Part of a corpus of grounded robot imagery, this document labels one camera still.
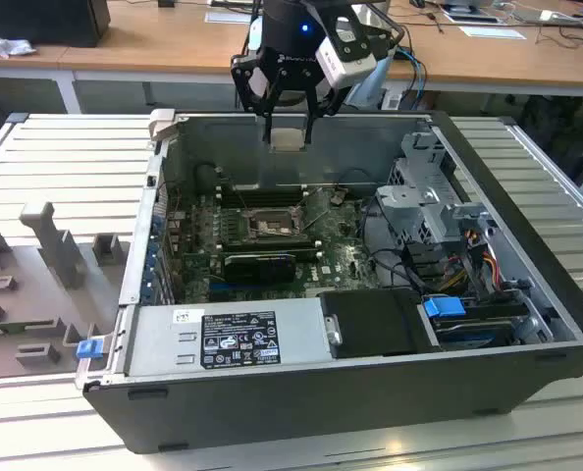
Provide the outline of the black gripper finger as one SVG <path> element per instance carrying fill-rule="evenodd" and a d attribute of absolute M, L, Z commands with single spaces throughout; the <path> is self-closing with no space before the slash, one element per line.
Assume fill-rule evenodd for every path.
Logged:
<path fill-rule="evenodd" d="M 273 113 L 279 99 L 279 78 L 268 81 L 261 53 L 237 54 L 231 58 L 231 76 L 243 110 L 265 119 L 262 140 L 271 142 Z"/>
<path fill-rule="evenodd" d="M 330 87 L 328 92 L 322 97 L 318 97 L 319 84 L 309 84 L 305 87 L 305 100 L 307 103 L 307 113 L 305 115 L 304 144 L 312 142 L 312 131 L 315 122 L 324 117 L 335 116 L 345 101 L 345 89 Z"/>

